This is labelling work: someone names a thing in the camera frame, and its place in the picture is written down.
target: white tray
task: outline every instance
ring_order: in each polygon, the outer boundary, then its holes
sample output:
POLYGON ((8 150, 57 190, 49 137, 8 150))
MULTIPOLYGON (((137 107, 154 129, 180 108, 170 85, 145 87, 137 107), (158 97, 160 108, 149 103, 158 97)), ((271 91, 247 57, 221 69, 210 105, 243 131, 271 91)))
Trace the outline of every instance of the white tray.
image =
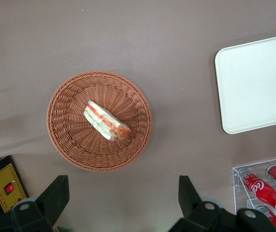
POLYGON ((224 131, 276 124, 276 37, 220 50, 215 69, 224 131))

